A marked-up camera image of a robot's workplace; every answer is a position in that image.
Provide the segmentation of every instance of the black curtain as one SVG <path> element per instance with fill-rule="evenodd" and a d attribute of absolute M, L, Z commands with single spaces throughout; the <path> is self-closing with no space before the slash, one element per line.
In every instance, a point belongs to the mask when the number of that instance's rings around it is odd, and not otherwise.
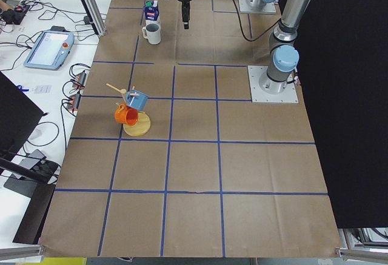
<path fill-rule="evenodd" d="M 339 228 L 388 226 L 387 11 L 388 0 L 312 0 L 295 43 Z"/>

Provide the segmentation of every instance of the black monitor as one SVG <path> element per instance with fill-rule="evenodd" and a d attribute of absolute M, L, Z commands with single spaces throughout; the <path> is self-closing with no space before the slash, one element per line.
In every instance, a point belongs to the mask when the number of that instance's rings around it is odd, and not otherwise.
<path fill-rule="evenodd" d="M 20 179 L 11 176 L 4 187 L 26 196 L 30 196 L 36 183 L 47 183 L 50 177 L 26 169 L 11 160 L 42 116 L 43 111 L 0 72 L 0 173 L 8 170 L 22 176 Z"/>

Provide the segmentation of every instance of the white mug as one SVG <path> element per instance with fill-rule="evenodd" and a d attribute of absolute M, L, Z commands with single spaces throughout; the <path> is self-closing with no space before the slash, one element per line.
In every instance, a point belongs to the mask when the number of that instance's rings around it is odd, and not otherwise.
<path fill-rule="evenodd" d="M 151 45 L 157 45 L 160 43 L 160 25 L 159 24 L 148 24 L 142 28 L 143 37 L 148 39 Z"/>

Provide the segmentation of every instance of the milk carton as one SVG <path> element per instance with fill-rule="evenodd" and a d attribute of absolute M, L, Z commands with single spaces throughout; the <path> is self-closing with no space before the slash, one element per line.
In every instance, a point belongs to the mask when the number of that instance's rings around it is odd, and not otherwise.
<path fill-rule="evenodd" d="M 147 1 L 143 8 L 145 25 L 157 23 L 160 25 L 160 15 L 157 0 Z"/>

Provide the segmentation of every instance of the sticker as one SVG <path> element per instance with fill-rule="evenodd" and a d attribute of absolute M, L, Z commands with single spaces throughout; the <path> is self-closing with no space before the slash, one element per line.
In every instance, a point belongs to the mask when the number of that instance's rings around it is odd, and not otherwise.
<path fill-rule="evenodd" d="M 51 85 L 38 85 L 35 86 L 34 93 L 49 93 Z"/>

